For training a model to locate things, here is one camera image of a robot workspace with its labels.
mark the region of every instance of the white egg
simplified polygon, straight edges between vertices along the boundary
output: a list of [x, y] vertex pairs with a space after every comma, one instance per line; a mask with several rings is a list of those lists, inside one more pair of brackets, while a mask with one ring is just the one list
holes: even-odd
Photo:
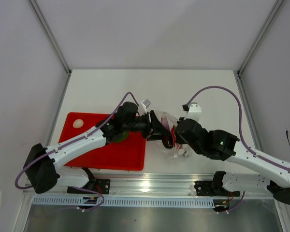
[[73, 122], [74, 128], [81, 128], [84, 125], [84, 121], [81, 119], [77, 119]]

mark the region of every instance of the gray floor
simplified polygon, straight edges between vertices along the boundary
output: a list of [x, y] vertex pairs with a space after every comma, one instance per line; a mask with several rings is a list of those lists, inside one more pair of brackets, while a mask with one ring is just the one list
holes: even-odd
[[36, 205], [26, 232], [281, 232], [274, 201], [246, 200], [229, 215], [212, 209], [100, 207], [81, 213]]

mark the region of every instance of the white panel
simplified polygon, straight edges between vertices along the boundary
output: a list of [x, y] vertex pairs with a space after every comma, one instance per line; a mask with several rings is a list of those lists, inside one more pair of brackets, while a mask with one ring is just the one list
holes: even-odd
[[276, 0], [38, 0], [72, 69], [239, 69]]
[[290, 0], [244, 72], [243, 82], [265, 152], [290, 161]]
[[14, 180], [45, 142], [66, 75], [25, 0], [0, 0], [0, 232], [20, 206]]
[[[201, 88], [220, 85], [239, 96], [232, 71], [210, 70], [73, 70], [62, 103], [51, 144], [58, 143], [69, 112], [111, 113], [126, 92], [140, 102], [149, 99], [148, 110], [161, 110], [179, 118], [185, 116], [182, 105]], [[238, 107], [235, 99], [221, 89], [210, 89], [194, 100], [202, 107], [199, 123], [207, 130], [226, 130], [238, 136]], [[243, 134], [253, 144], [246, 116]], [[118, 174], [214, 174], [215, 171], [255, 173], [238, 164], [210, 160], [202, 155], [172, 159], [155, 141], [147, 142], [144, 169], [141, 172], [94, 170]]]

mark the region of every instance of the metal frame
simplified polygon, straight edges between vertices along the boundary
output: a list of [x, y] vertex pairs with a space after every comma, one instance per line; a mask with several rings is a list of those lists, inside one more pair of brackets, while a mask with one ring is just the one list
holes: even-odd
[[277, 0], [275, 6], [273, 7], [272, 11], [270, 12], [269, 16], [267, 17], [264, 25], [262, 26], [257, 38], [255, 39], [252, 47], [249, 50], [244, 62], [242, 63], [238, 74], [241, 77], [243, 71], [247, 67], [248, 63], [250, 63], [251, 59], [253, 58], [254, 54], [257, 52], [258, 48], [260, 47], [261, 43], [263, 42], [265, 36], [269, 32], [272, 24], [274, 23], [275, 19], [277, 18], [280, 10], [282, 9], [286, 0]]
[[65, 58], [64, 58], [56, 40], [55, 40], [55, 37], [53, 36], [52, 31], [50, 30], [50, 28], [45, 20], [45, 17], [43, 16], [42, 11], [40, 10], [38, 3], [36, 2], [36, 0], [27, 0], [27, 1], [29, 3], [30, 7], [32, 8], [37, 20], [39, 21], [41, 28], [45, 33], [45, 36], [47, 37], [48, 41], [50, 42], [50, 45], [54, 49], [56, 56], [60, 60], [64, 70], [66, 71], [67, 75], [70, 75], [71, 70], [68, 66], [68, 63], [65, 60]]

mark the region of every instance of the black mounting bracket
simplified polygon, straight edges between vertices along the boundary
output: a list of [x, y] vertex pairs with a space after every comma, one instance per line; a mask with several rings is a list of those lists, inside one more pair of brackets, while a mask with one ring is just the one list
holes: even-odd
[[[195, 182], [195, 190], [197, 192], [197, 196], [202, 197], [228, 197], [229, 192], [221, 187], [219, 191], [212, 188], [212, 180], [199, 180]], [[239, 197], [240, 192], [234, 191], [232, 192], [234, 197]]]
[[[89, 181], [83, 189], [95, 191], [95, 192], [100, 192], [103, 195], [108, 195], [110, 192], [110, 187], [111, 187], [111, 180], [110, 179], [95, 179], [95, 182], [93, 183], [92, 181]], [[70, 194], [90, 194], [87, 191], [82, 191], [75, 189], [73, 187], [68, 187], [67, 193]]]

